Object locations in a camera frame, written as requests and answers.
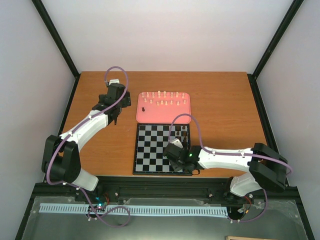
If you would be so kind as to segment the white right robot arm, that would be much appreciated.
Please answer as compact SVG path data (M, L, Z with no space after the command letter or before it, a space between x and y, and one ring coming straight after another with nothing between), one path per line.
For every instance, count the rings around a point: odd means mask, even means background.
M252 148L215 149L202 145L186 147L175 138L165 147L163 156L176 172L184 170L191 174L207 169L241 171L242 175L227 180L222 194L231 203L258 190L283 192L287 174L292 171L284 157L263 143L255 143Z

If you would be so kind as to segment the black aluminium frame rail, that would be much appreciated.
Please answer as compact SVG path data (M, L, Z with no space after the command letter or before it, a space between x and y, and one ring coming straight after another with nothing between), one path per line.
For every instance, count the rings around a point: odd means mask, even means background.
M243 198L226 200L227 179L225 178L184 178L184 177L99 177L97 190L87 191L93 203L99 200L106 202L108 197L111 203L123 204L123 200L131 198L142 199L196 199L205 203L235 207L245 203ZM49 185L36 183L31 197L75 197L78 202L86 202L84 194L69 185ZM293 200L301 204L302 200L297 187L286 187L284 192L267 191L267 198L271 200Z

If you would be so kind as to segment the black and white chessboard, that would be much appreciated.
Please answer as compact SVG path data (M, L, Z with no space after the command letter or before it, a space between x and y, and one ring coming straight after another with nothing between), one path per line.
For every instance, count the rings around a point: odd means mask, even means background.
M176 126L180 126L180 135L176 135ZM134 175L156 175L156 176L187 176L183 170L174 171L170 161L163 157L163 152L169 140L179 139L183 143L187 137L187 147L190 146L190 125L175 124L170 129L169 124L139 123L137 124L135 152L133 160Z

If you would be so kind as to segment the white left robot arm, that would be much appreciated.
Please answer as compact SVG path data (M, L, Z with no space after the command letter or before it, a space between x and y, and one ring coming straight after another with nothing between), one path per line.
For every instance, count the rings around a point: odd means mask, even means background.
M123 108L131 106L130 93L118 79L107 83L107 93L100 94L98 103L76 126L45 141L41 170L49 180L75 185L86 190L92 201L103 198L104 188L98 178L81 166L80 151L100 130L116 123Z

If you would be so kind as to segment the pink plastic tray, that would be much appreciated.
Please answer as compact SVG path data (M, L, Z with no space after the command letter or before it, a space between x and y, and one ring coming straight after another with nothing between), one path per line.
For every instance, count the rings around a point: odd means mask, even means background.
M146 92L149 92L150 98L146 98ZM147 124L170 124L174 118L180 114L191 114L191 98L186 92L166 92L166 98L163 98L163 91L161 91L161 98L158 98L158 91L153 91L155 98L152 98L151 91L141 92L138 95L136 121L138 123Z

